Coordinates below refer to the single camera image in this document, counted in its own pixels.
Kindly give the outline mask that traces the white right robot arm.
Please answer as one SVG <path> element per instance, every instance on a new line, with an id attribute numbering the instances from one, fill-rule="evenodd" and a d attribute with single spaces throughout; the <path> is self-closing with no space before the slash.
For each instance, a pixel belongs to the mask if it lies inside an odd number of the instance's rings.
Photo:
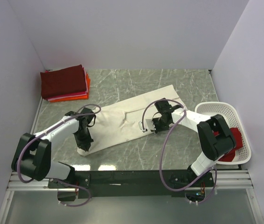
<path id="1" fill-rule="evenodd" d="M 190 185 L 200 185 L 204 180 L 203 172 L 236 147 L 235 137 L 222 115 L 199 114 L 179 104 L 171 105 L 165 98 L 155 102 L 154 106 L 161 115 L 152 119 L 152 131 L 155 133 L 167 131 L 171 125 L 177 124 L 198 134 L 202 152 L 188 168 Z"/>

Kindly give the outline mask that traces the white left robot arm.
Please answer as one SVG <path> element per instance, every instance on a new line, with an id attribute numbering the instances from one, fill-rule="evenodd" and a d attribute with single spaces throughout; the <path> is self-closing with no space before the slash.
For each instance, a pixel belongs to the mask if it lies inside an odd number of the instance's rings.
<path id="1" fill-rule="evenodd" d="M 66 188 L 76 181 L 75 168 L 71 165 L 52 160 L 52 149 L 69 135 L 74 135 L 77 147 L 88 152 L 93 142 L 89 128 L 95 122 L 96 115 L 89 108 L 81 112 L 70 111 L 51 127 L 35 133 L 25 133 L 20 137 L 14 154 L 11 169 L 31 180 L 41 181 L 45 178 L 59 179 Z"/>

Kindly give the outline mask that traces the white t shirt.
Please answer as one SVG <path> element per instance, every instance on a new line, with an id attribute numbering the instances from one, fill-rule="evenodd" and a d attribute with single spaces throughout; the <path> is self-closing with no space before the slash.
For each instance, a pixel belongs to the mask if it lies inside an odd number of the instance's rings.
<path id="1" fill-rule="evenodd" d="M 176 100 L 185 106 L 185 103 L 180 99 L 174 87 L 168 85 L 102 107 L 101 112 L 96 115 L 95 125 L 89 129 L 94 142 L 91 143 L 90 149 L 87 152 L 78 148 L 78 154 L 87 156 L 108 147 L 151 134 L 151 132 L 142 132 L 139 127 L 139 122 L 142 120 L 145 108 L 153 101 L 162 98 Z"/>

